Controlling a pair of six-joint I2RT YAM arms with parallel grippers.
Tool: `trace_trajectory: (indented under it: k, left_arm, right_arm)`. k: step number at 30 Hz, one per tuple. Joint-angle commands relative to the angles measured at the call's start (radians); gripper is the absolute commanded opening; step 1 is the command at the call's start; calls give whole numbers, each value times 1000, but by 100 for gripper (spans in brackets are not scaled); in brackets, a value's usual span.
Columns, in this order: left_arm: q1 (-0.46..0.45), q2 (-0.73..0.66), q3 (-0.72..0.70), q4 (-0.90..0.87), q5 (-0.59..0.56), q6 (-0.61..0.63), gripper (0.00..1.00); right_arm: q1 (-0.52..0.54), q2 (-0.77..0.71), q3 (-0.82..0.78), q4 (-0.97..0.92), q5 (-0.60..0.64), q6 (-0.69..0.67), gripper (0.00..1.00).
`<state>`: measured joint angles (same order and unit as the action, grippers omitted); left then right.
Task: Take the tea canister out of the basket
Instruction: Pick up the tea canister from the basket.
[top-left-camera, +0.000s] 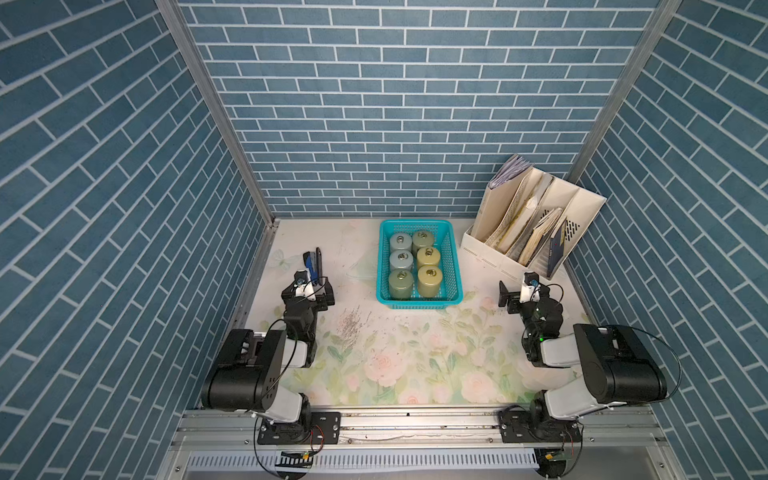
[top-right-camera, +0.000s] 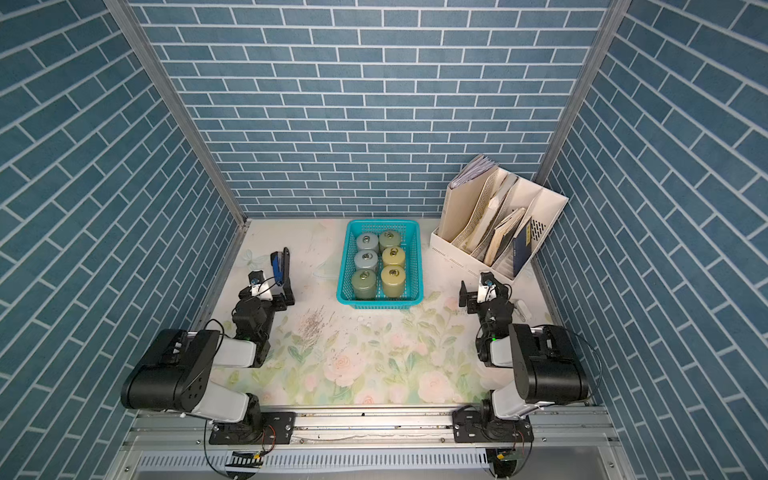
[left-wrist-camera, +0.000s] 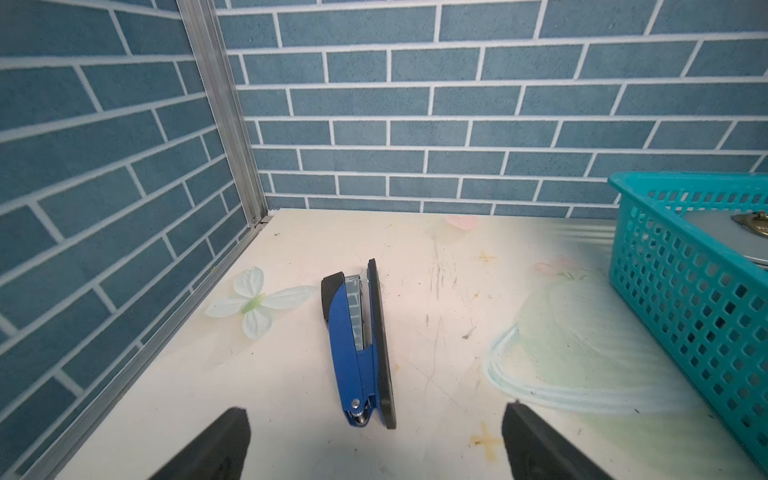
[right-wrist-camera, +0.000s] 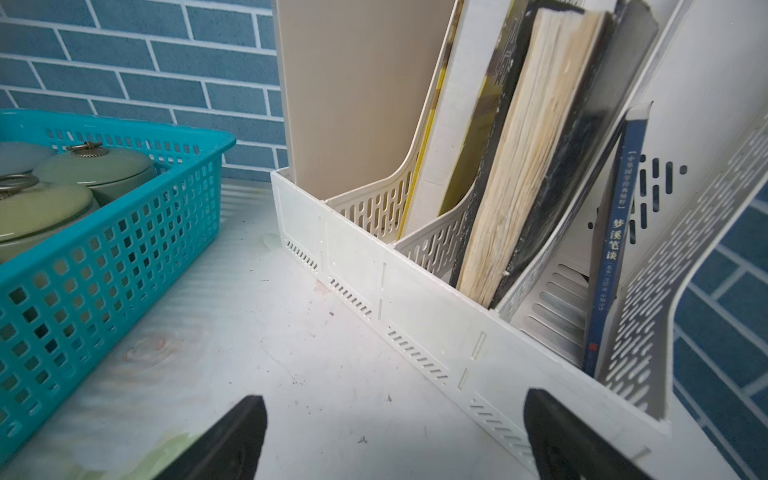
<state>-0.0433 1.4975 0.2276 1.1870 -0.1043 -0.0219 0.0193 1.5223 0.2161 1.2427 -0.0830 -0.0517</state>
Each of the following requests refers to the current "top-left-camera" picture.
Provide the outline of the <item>dark green tea canister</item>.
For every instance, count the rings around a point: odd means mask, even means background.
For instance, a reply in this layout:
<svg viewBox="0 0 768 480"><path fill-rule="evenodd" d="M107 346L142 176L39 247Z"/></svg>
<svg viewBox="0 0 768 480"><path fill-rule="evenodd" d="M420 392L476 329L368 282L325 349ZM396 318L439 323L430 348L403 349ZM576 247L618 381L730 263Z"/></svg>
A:
<svg viewBox="0 0 768 480"><path fill-rule="evenodd" d="M391 299L395 301L406 301L411 299L414 283L414 277L410 270L393 270L388 277L388 288Z"/></svg>

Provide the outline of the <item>grey-blue tea canister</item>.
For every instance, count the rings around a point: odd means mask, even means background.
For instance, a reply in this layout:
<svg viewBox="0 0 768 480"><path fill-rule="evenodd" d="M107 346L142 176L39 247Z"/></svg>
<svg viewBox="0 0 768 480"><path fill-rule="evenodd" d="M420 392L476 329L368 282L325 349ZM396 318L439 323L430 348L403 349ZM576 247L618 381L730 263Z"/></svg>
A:
<svg viewBox="0 0 768 480"><path fill-rule="evenodd" d="M391 271L407 270L411 271L414 265L413 254L409 250L395 250L389 256L389 266Z"/></svg>
<svg viewBox="0 0 768 480"><path fill-rule="evenodd" d="M389 238L389 250L395 251L411 251L412 250L412 236L404 232L396 232Z"/></svg>

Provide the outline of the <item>yellow-green tea canister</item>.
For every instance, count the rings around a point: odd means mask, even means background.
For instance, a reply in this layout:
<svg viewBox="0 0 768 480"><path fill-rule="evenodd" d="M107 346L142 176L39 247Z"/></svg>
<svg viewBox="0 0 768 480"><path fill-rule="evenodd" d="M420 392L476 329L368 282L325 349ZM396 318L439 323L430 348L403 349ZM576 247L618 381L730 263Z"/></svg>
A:
<svg viewBox="0 0 768 480"><path fill-rule="evenodd" d="M442 270L436 265L423 265L417 272L417 290L422 298L439 295L443 282Z"/></svg>

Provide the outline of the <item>teal plastic basket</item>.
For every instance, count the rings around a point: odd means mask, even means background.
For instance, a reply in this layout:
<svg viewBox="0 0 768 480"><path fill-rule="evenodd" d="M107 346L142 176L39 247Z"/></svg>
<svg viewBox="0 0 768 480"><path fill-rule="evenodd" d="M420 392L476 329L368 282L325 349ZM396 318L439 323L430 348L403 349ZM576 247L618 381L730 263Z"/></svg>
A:
<svg viewBox="0 0 768 480"><path fill-rule="evenodd" d="M406 301L392 300L389 295L388 277L392 272L389 266L389 238L396 232L412 234L419 230L428 230L435 236L435 245L441 252L438 267L443 273L443 282L439 295L435 298L422 298L417 290L416 253L411 270L414 277L412 298ZM463 300L463 288L459 270L456 239L451 223L446 220L394 219L385 220L379 229L379 253L377 265L376 297L378 301L393 309L444 309L455 306Z"/></svg>

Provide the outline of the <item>yellow tea canister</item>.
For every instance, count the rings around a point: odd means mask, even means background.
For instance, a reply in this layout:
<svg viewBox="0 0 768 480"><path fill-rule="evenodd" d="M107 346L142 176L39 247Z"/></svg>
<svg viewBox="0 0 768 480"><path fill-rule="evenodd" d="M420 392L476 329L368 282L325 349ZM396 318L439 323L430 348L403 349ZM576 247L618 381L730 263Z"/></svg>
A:
<svg viewBox="0 0 768 480"><path fill-rule="evenodd" d="M438 248L427 246L420 248L416 253L417 268L424 266L438 266L441 261L441 252Z"/></svg>

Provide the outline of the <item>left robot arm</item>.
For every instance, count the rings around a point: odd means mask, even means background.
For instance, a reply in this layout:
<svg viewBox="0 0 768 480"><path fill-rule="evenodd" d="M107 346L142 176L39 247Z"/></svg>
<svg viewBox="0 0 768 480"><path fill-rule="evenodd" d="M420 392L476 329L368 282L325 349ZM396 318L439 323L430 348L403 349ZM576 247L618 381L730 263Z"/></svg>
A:
<svg viewBox="0 0 768 480"><path fill-rule="evenodd" d="M315 411L306 394L280 384L290 369L307 369L315 360L318 314L335 304L332 286L307 267L294 274L281 298L282 317L265 334L229 332L203 383L202 405L256 414L259 445L335 444L341 414Z"/></svg>

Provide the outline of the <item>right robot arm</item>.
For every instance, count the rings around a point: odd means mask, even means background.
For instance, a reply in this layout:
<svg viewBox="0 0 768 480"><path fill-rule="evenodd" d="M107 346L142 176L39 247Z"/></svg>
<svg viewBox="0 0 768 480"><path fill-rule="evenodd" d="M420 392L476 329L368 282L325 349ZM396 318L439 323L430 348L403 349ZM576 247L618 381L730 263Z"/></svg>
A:
<svg viewBox="0 0 768 480"><path fill-rule="evenodd" d="M537 368L572 369L580 373L567 384L535 394L527 407L510 405L498 412L505 443L576 442L583 439L582 417L622 406L658 403L675 395L682 380L682 362L675 385L638 337L657 341L646 330L624 325L578 323L561 333L562 303L551 296L552 283L526 272L519 290L499 283L498 306L517 314L524 326L520 344L526 359Z"/></svg>

